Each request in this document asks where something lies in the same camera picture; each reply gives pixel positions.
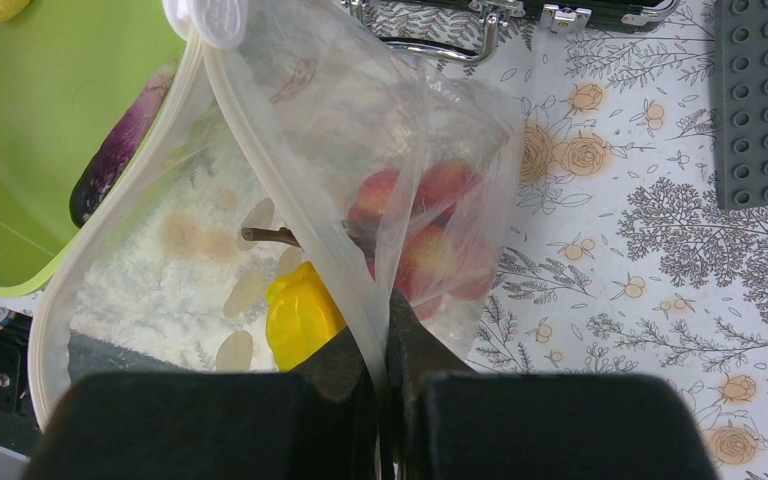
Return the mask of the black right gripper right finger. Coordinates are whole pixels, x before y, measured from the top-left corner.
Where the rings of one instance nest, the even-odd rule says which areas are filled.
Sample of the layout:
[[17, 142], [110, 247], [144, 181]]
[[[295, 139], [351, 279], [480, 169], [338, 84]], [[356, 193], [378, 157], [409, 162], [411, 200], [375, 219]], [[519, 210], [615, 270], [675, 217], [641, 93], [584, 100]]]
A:
[[390, 388], [390, 452], [397, 479], [426, 479], [434, 473], [429, 432], [436, 408], [428, 406], [433, 381], [470, 368], [418, 319], [402, 291], [392, 291], [386, 347]]

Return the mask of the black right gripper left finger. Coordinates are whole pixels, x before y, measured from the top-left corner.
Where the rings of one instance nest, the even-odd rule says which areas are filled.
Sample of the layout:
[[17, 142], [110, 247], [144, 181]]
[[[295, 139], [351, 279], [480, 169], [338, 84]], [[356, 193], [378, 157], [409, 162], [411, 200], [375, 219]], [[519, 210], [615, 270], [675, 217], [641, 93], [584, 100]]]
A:
[[303, 479], [374, 477], [374, 388], [344, 329], [292, 372], [304, 379], [294, 453]]

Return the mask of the green starfruit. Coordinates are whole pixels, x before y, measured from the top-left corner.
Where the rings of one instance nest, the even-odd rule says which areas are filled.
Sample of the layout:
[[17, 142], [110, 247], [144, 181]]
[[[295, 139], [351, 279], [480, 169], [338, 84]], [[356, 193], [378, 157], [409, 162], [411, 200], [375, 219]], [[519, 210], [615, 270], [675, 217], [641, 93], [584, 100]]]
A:
[[300, 365], [346, 328], [346, 322], [312, 263], [276, 279], [265, 294], [265, 335], [278, 369]]

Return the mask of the clear zip top bag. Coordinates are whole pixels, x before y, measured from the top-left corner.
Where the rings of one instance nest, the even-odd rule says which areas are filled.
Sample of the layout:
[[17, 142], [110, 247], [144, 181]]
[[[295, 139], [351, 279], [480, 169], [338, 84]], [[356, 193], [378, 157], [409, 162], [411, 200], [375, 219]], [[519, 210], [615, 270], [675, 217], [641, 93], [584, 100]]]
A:
[[[30, 334], [46, 426], [80, 378], [116, 369], [275, 371], [265, 294], [311, 262], [365, 360], [383, 367], [389, 297], [421, 175], [461, 158], [484, 176], [468, 224], [499, 250], [524, 123], [507, 96], [399, 53], [331, 1], [167, 1], [185, 40], [152, 131], [80, 229]], [[401, 170], [371, 275], [344, 227], [357, 188]], [[424, 319], [458, 355], [484, 298]]]

